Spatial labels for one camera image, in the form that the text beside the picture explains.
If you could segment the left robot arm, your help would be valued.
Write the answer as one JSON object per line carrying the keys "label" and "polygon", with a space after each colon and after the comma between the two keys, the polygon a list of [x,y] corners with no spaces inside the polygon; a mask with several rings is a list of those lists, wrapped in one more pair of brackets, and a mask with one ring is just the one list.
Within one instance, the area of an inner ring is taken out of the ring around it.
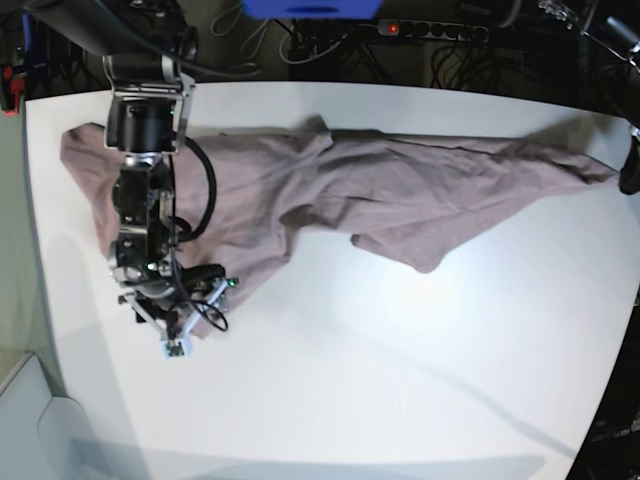
{"label": "left robot arm", "polygon": [[537,7],[563,23],[586,43],[585,74],[613,113],[630,126],[631,146],[618,186],[639,192],[639,104],[627,98],[631,78],[639,74],[637,1],[539,1]]}

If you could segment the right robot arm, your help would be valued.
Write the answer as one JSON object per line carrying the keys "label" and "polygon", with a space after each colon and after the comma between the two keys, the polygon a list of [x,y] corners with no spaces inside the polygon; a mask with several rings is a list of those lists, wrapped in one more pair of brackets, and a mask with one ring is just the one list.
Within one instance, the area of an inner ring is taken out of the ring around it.
{"label": "right robot arm", "polygon": [[[119,223],[111,274],[121,301],[158,331],[166,356],[185,356],[198,322],[227,328],[223,299],[233,285],[219,265],[184,268],[177,259],[180,245],[204,232],[217,195],[209,159],[186,134],[200,71],[197,31],[176,1],[24,1],[21,8],[102,58],[112,92],[104,143],[124,157],[112,190]],[[173,158],[182,148],[199,158],[209,189],[196,226],[176,213]]]}

